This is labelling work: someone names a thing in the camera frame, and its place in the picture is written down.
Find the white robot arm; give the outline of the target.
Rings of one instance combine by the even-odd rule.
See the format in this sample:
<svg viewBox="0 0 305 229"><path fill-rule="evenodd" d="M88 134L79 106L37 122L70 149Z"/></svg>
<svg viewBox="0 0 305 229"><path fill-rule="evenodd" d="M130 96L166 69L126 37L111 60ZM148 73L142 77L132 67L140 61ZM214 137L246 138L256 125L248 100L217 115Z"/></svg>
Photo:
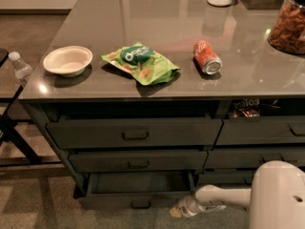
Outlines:
<svg viewBox="0 0 305 229"><path fill-rule="evenodd" d="M171 209L174 218L241 207L249 212L249 229L305 229L305 173L284 161L269 161L254 174L249 188L205 185Z"/></svg>

